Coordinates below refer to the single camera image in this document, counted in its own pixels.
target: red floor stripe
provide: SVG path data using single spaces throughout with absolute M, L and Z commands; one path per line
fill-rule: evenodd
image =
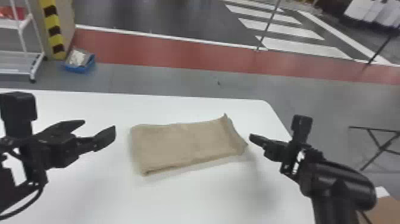
M 400 85 L 400 67 L 77 29 L 73 45 L 97 62 Z

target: folded cloth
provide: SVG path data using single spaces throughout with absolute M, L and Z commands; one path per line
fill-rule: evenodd
M 208 122 L 137 125 L 131 134 L 143 175 L 241 155 L 247 146 L 226 114 Z

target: white table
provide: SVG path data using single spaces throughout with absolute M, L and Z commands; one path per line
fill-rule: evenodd
M 311 200 L 279 173 L 279 163 L 264 158 L 262 149 L 251 143 L 241 157 L 147 178 L 135 170 L 129 130 L 140 123 L 198 122 L 227 113 L 247 141 L 250 133 L 290 140 L 264 101 L 26 92 L 36 96 L 35 132 L 61 120 L 85 119 L 76 134 L 93 135 L 116 125 L 117 139 L 66 169 L 50 170 L 43 196 L 4 223 L 314 223 Z

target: cardboard box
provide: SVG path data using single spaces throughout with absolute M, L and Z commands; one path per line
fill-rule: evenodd
M 374 209 L 365 214 L 373 224 L 400 224 L 400 201 L 394 199 L 383 188 L 377 188 L 378 202 Z M 368 222 L 359 214 L 360 224 Z

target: floor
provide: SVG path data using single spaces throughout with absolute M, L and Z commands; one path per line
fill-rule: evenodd
M 288 130 L 294 114 L 313 117 L 309 142 L 330 160 L 354 168 L 376 149 L 367 133 L 349 130 L 349 125 L 400 127 L 400 67 L 354 61 L 366 60 L 365 52 L 372 49 L 360 47 L 325 18 L 282 8 L 281 20 L 274 21 L 274 32 L 267 36 L 281 47 L 255 52 L 260 31 L 253 28 L 265 18 L 232 11 L 265 15 L 268 5 L 245 0 L 180 1 L 179 7 L 162 0 L 102 2 L 91 10 L 96 1 L 74 1 L 82 4 L 76 7 L 76 20 L 83 26 L 73 43 L 96 53 L 97 64 L 88 74 L 69 73 L 62 62 L 48 61 L 36 84 L 26 77 L 0 76 L 0 88 L 262 99 Z M 161 19 L 150 20 L 155 14 Z M 283 41 L 319 48 L 295 52 L 284 49 Z M 273 48 L 271 43 L 264 47 Z M 379 134 L 380 141 L 388 138 Z M 392 149 L 399 146 L 394 143 Z M 400 199 L 399 161 L 383 154 L 364 174 Z
M 319 17 L 321 20 L 326 21 L 333 27 L 340 30 L 342 33 L 351 36 L 354 40 L 360 44 L 366 46 L 372 51 L 376 52 L 387 39 L 387 35 L 383 34 L 380 30 L 371 30 L 368 27 L 354 27 L 344 26 L 339 22 L 337 18 L 325 14 Z M 388 45 L 381 52 L 381 56 L 388 59 L 389 61 L 400 62 L 400 36 L 394 37 Z
M 277 0 L 254 0 L 256 2 L 275 5 Z M 282 8 L 287 8 L 289 10 L 300 10 L 309 13 L 313 13 L 314 15 L 322 14 L 322 10 L 318 8 L 314 8 L 311 3 L 301 2 L 297 0 L 282 0 L 279 4 Z
M 101 5 L 95 0 L 87 0 L 74 4 L 80 29 L 124 34 L 140 32 L 145 36 L 163 35 L 165 38 L 213 41 L 241 47 L 259 44 L 274 9 L 273 5 L 248 0 L 140 0 L 135 3 L 107 0 Z M 287 8 L 278 9 L 262 44 L 270 51 L 362 62 L 374 55 L 373 50 L 333 27 L 331 21 Z M 396 58 L 381 56 L 376 62 L 400 63 Z

